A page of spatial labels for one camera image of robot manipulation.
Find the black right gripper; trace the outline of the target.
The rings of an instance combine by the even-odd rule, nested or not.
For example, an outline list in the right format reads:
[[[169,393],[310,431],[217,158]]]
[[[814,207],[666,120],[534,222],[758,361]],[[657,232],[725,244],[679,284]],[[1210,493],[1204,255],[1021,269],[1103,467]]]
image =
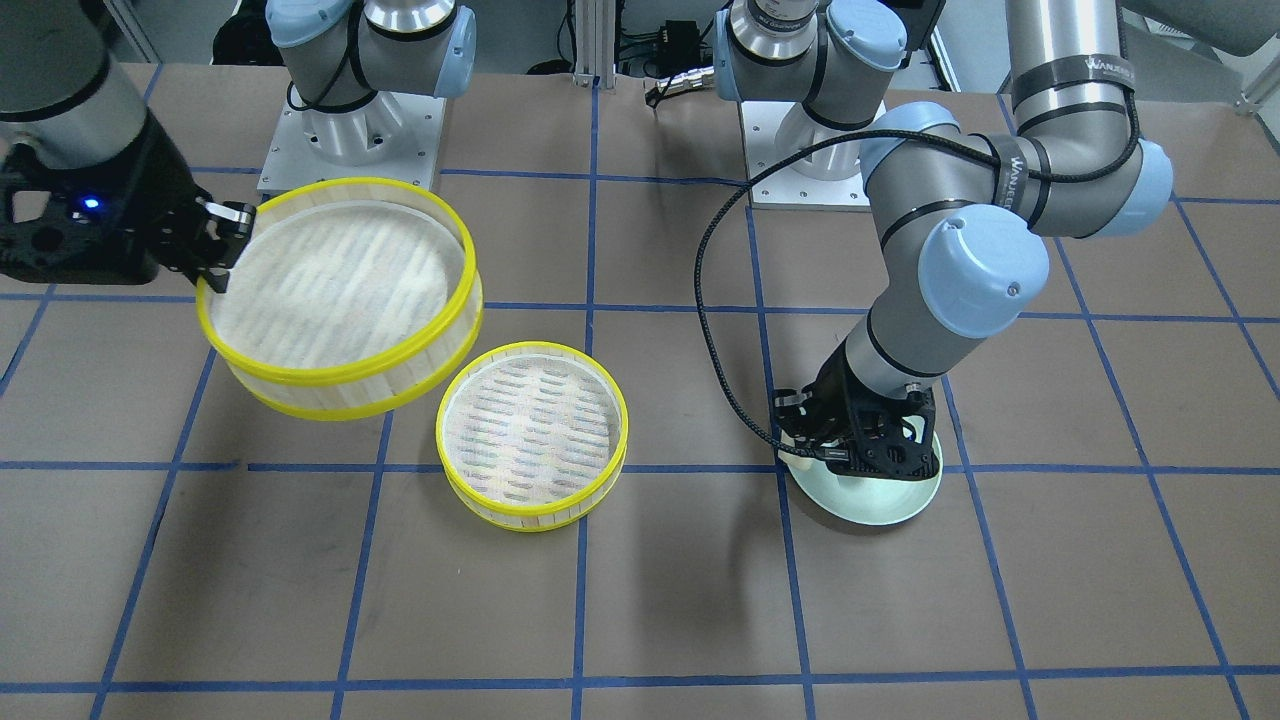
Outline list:
[[[28,143],[3,163],[1,270],[15,281],[147,284],[160,269],[225,293],[257,209],[218,202],[152,113],[114,158],[52,169]]]

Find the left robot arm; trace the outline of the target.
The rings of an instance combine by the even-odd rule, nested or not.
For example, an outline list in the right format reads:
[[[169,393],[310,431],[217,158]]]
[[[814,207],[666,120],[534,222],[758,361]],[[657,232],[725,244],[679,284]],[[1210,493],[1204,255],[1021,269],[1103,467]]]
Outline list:
[[[937,102],[879,111],[908,32],[879,1],[732,1],[714,22],[721,97],[792,101],[820,132],[797,167],[850,143],[890,283],[800,389],[773,393],[781,456],[836,477],[940,471],[934,382],[1043,290],[1044,240],[1133,234],[1172,190],[1142,137],[1115,1],[1006,5],[1011,135],[964,135]]]

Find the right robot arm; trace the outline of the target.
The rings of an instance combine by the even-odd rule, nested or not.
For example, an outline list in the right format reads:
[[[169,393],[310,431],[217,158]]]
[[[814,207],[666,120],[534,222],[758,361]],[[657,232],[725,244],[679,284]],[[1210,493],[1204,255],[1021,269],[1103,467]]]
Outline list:
[[[291,76],[276,136],[294,169],[266,191],[360,174],[430,181],[421,97],[466,92],[477,19],[457,1],[265,1]],[[3,274],[221,293],[257,223],[219,202],[73,1],[3,4]]]

